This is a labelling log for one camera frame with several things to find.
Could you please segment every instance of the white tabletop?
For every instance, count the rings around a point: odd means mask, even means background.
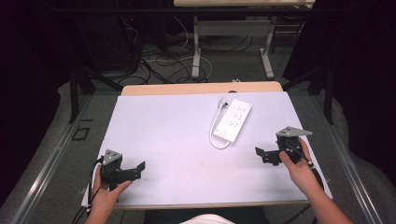
[[[252,109],[235,143],[216,149],[208,136],[221,97]],[[264,164],[255,152],[277,149],[276,132],[286,126],[302,128],[286,92],[120,96],[98,158],[111,149],[122,153],[124,170],[146,162],[120,196],[121,209],[306,202],[283,164]],[[311,157],[321,174],[312,150]]]
[[[315,0],[175,0],[176,7],[259,7],[313,5]]]

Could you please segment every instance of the table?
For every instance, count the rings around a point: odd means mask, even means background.
[[[176,7],[279,7],[313,5],[315,0],[175,0]],[[259,35],[266,36],[264,49],[260,49],[264,72],[268,79],[274,79],[274,72],[268,58],[269,48],[276,27],[276,17],[269,21],[198,21],[194,17],[194,58],[192,77],[199,76],[201,49],[199,35]]]
[[[223,150],[208,139],[221,97],[253,105],[235,143]],[[121,195],[119,209],[307,203],[286,167],[263,164],[254,148],[277,149],[275,133],[288,125],[302,128],[277,82],[129,86],[99,156],[106,149],[122,153],[122,169],[146,162],[142,178]],[[311,157],[318,164],[312,150]]]

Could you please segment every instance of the person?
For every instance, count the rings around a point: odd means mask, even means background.
[[[305,156],[311,161],[308,147],[303,139],[300,138],[300,143],[303,147]],[[300,189],[300,191],[306,196],[310,202],[318,223],[352,223],[349,218],[341,211],[341,209],[332,201],[329,196],[321,188],[320,184],[316,180],[314,174],[310,170],[308,163],[305,160],[300,160],[294,164],[289,155],[282,151],[279,153],[279,157],[282,162],[286,165],[289,170],[290,178],[293,183]],[[112,191],[108,191],[108,186],[102,186],[100,178],[100,166],[96,169],[95,181],[92,187],[92,192],[97,193],[92,201],[91,214],[88,217],[86,223],[106,223],[108,218],[113,211],[113,208],[120,195],[132,184],[131,181],[126,181],[120,184],[117,188]],[[231,221],[214,215],[203,215],[205,223],[232,223]],[[191,217],[191,222],[188,220],[185,223],[204,223],[199,222],[200,218]]]

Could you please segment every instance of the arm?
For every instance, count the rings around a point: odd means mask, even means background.
[[[108,191],[108,186],[102,185],[100,171],[101,166],[99,165],[96,169],[95,181],[92,187],[92,209],[86,221],[87,224],[106,223],[116,205],[117,199],[132,184],[132,181],[128,180],[120,184],[116,189]]]
[[[305,156],[311,160],[305,141],[300,138],[300,143]],[[291,180],[311,203],[318,223],[352,223],[320,187],[306,161],[300,160],[294,164],[284,151],[279,157],[288,168]]]

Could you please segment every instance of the white power strip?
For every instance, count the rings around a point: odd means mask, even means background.
[[[229,142],[235,142],[250,109],[251,104],[233,99],[213,134]]]

